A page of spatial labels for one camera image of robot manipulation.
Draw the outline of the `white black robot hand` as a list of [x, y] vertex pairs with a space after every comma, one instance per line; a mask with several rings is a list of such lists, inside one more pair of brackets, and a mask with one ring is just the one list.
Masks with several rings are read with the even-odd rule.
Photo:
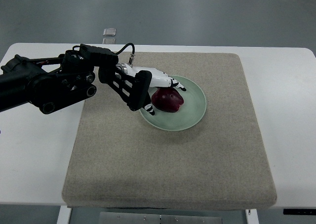
[[131, 66], [127, 63], [118, 63], [116, 67], [121, 70], [123, 73], [135, 77], [136, 74], [140, 71], [149, 71], [152, 74], [152, 79], [150, 82], [149, 87], [172, 87], [172, 88], [179, 88], [182, 91], [186, 91], [186, 88], [176, 79], [167, 75], [165, 72], [160, 71], [156, 68], [149, 68], [149, 67], [137, 67]]

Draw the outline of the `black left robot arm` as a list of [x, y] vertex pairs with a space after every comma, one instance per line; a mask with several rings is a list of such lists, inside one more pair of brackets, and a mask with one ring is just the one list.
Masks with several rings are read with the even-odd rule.
[[1, 67], [0, 110], [31, 103], [50, 114], [96, 94], [96, 78], [117, 92], [132, 111], [150, 101], [150, 71], [130, 76], [117, 67], [118, 54], [81, 44], [54, 58], [15, 55]]

